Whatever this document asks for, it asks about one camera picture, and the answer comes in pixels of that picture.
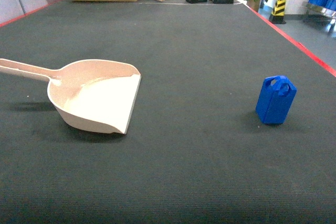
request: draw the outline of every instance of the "dustpan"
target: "dustpan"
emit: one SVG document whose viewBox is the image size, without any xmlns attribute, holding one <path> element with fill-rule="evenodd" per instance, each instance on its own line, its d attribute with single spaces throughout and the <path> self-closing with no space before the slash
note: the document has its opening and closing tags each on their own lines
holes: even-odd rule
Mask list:
<svg viewBox="0 0 336 224">
<path fill-rule="evenodd" d="M 127 133 L 141 80 L 130 64 L 97 59 L 58 70 L 0 59 L 0 72 L 48 81 L 48 97 L 64 121 L 99 133 Z"/>
</svg>

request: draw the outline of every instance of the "table surface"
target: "table surface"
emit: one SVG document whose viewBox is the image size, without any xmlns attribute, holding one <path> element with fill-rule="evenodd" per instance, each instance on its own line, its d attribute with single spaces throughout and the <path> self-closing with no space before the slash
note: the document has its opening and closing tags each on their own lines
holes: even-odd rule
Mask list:
<svg viewBox="0 0 336 224">
<path fill-rule="evenodd" d="M 3 58 L 142 74 L 127 135 L 74 129 L 47 83 L 1 74 L 0 219 L 335 222 L 335 77 L 242 4 L 169 1 L 64 0 L 0 28 Z M 298 93 L 284 124 L 263 125 L 276 75 Z"/>
</svg>

